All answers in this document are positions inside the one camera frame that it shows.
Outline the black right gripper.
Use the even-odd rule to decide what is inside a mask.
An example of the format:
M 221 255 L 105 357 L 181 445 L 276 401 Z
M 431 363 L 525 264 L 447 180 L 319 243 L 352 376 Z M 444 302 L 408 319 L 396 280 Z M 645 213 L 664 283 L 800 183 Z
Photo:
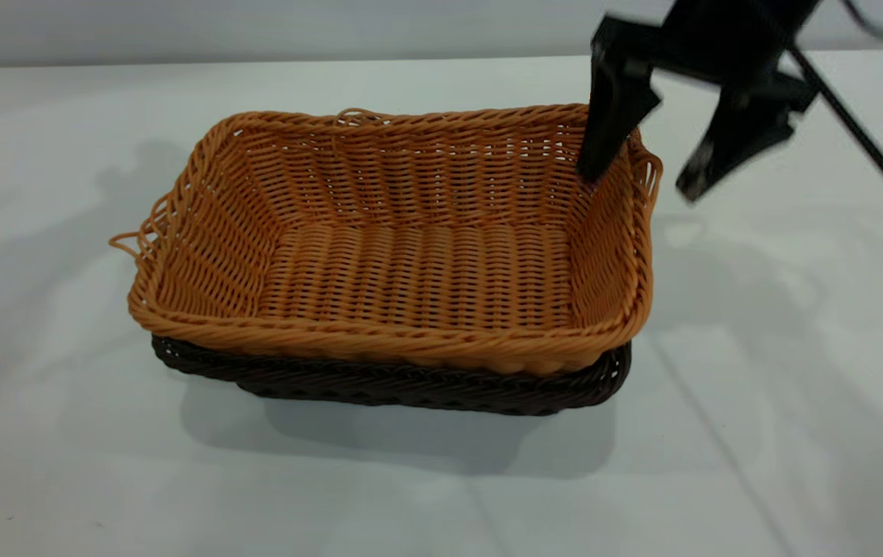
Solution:
M 704 136 L 676 180 L 689 203 L 743 163 L 787 142 L 791 117 L 817 97 L 778 66 L 817 1 L 676 1 L 658 26 L 605 15 L 592 39 L 591 90 L 577 176 L 597 184 L 661 103 L 654 68 L 724 86 Z

